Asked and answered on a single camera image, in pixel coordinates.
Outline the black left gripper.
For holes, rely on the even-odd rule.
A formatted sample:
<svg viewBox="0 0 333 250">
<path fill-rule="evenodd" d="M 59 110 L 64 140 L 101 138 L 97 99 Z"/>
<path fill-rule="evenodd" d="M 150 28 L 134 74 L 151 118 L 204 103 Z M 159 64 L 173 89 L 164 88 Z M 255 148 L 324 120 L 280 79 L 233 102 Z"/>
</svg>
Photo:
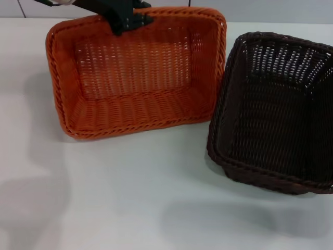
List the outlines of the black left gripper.
<svg viewBox="0 0 333 250">
<path fill-rule="evenodd" d="M 111 17 L 111 29 L 114 35 L 121 35 L 130 28 L 141 28 L 153 22 L 153 17 L 146 14 L 135 14 L 135 9 L 150 8 L 151 4 L 140 0 L 123 0 L 118 1 L 119 15 Z"/>
</svg>

